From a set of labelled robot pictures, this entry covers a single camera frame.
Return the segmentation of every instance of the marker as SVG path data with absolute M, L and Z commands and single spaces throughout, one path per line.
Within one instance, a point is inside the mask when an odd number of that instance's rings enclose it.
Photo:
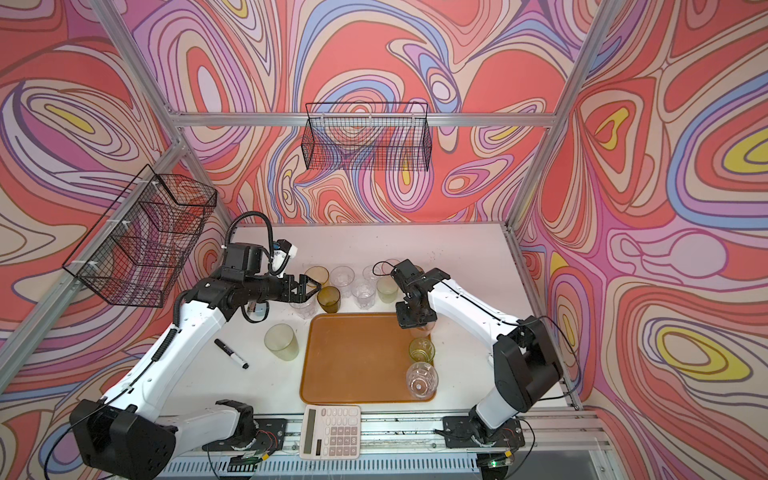
M 243 367 L 244 369 L 248 368 L 248 364 L 245 360 L 243 360 L 239 355 L 235 353 L 234 350 L 232 350 L 230 347 L 227 346 L 226 343 L 222 342 L 219 339 L 215 339 L 214 343 L 216 343 L 216 346 L 219 347 L 226 353 L 230 358 L 239 366 Z

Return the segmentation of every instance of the wire mesh basket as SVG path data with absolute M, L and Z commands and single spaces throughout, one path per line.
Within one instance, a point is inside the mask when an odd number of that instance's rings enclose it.
M 306 168 L 428 171 L 428 111 L 423 102 L 308 103 L 301 141 Z
M 162 307 L 216 202 L 212 187 L 154 174 L 96 251 L 63 267 L 111 305 Z

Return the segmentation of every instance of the orange tray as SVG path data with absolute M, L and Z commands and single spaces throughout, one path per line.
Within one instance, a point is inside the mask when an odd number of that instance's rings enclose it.
M 406 387 L 413 337 L 394 313 L 318 315 L 306 342 L 301 399 L 333 403 L 427 402 Z

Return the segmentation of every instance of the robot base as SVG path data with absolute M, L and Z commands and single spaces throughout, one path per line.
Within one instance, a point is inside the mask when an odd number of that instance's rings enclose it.
M 469 425 L 468 416 L 443 417 L 442 429 L 452 436 L 458 437 L 460 439 L 468 439 L 458 440 L 445 437 L 445 446 L 449 449 L 476 449 L 480 446 L 471 438 L 472 428 Z M 518 420 L 507 420 L 504 425 L 499 427 L 497 432 L 499 437 L 498 440 L 496 440 L 496 442 L 493 444 L 494 447 L 508 446 L 512 452 L 515 452 L 525 445 L 525 437 L 523 436 L 523 431 Z

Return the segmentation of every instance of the psychedelic wall pattern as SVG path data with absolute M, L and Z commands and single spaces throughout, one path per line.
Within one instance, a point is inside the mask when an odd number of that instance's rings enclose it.
M 541 127 L 460 127 L 429 171 L 307 170 L 301 128 L 188 127 L 185 134 L 232 216 L 278 223 L 503 221 Z
M 2 342 L 125 184 L 168 147 L 85 0 L 0 5 L 0 313 Z M 177 168 L 176 173 L 184 170 Z M 212 217 L 177 291 L 217 262 Z M 0 395 L 0 478 L 43 478 L 42 462 L 81 398 L 114 384 L 170 322 L 80 292 Z M 67 437 L 52 478 L 96 478 Z
M 628 478 L 768 477 L 767 111 L 768 4 L 628 2 L 516 219 Z

